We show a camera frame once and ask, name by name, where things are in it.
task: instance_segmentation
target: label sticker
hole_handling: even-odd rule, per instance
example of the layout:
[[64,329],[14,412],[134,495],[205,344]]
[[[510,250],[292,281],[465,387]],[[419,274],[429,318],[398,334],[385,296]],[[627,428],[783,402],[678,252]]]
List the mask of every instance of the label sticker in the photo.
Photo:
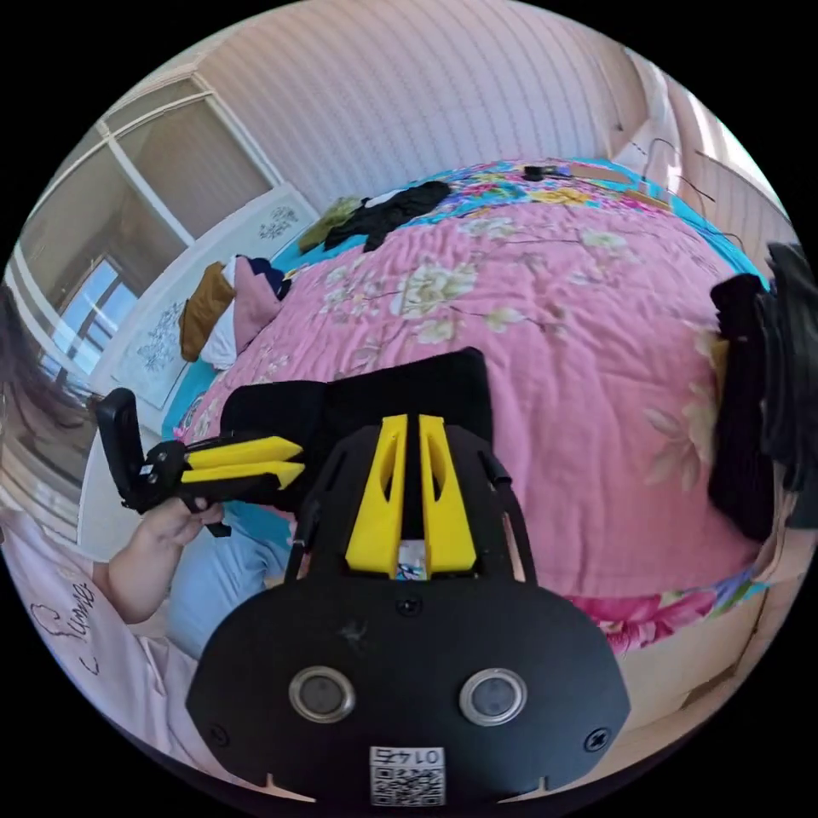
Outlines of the label sticker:
[[370,747],[372,806],[442,807],[446,758],[442,747]]

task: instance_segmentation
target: pink flower pattern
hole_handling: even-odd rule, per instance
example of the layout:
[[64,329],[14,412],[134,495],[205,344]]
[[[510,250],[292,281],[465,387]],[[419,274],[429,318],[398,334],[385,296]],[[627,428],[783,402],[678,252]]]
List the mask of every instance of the pink flower pattern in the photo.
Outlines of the pink flower pattern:
[[661,594],[622,599],[568,598],[599,625],[616,654],[638,650],[672,636],[712,613],[716,607],[714,590],[690,591],[663,605]]

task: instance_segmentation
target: black cable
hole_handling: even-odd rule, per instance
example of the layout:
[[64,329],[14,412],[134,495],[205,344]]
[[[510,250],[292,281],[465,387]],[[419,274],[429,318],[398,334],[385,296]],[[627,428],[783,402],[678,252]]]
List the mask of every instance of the black cable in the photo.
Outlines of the black cable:
[[702,190],[699,190],[689,179],[685,179],[684,176],[679,176],[679,180],[683,181],[688,187],[693,188],[697,194],[699,194],[699,201],[701,203],[701,217],[703,219],[707,218],[707,208],[705,207],[705,197],[707,197],[713,204],[716,203],[716,200],[709,194],[705,193]]
[[719,230],[718,228],[716,228],[715,230],[705,230],[705,229],[702,229],[702,227],[700,225],[696,224],[695,222],[691,222],[689,219],[686,219],[684,216],[679,216],[679,218],[685,224],[689,224],[690,227],[694,228],[699,233],[706,233],[708,236],[724,236],[724,238],[730,237],[731,239],[735,239],[739,243],[739,246],[741,248],[741,252],[744,253],[745,256],[747,255],[747,252],[744,249],[744,242],[741,240],[741,236],[737,236],[735,233],[725,233],[723,230]]
[[648,161],[645,163],[645,170],[642,173],[642,181],[648,180],[648,169],[650,168],[650,160],[654,156],[654,145],[657,142],[664,142],[668,147],[671,147],[675,152],[676,155],[679,157],[679,161],[683,161],[682,151],[679,150],[672,142],[669,142],[667,139],[662,139],[661,136],[656,136],[654,139],[650,141],[648,145]]

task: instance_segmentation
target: striped wallpaper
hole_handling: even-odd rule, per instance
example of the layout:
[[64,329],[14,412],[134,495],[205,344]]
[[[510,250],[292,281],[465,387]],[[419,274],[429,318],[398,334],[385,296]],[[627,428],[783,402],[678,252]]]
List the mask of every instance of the striped wallpaper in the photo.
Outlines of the striped wallpaper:
[[510,0],[308,0],[199,74],[317,210],[450,167],[616,154],[647,118],[612,40]]

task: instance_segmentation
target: hand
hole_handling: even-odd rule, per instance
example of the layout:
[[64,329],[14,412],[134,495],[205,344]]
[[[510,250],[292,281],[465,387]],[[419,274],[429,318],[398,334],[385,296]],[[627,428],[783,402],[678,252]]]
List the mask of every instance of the hand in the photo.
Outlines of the hand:
[[205,508],[206,502],[196,501],[201,511],[192,512],[178,497],[165,500],[155,509],[142,516],[139,528],[143,536],[156,545],[169,548],[183,548],[195,539],[205,526],[221,522],[224,509],[220,504]]

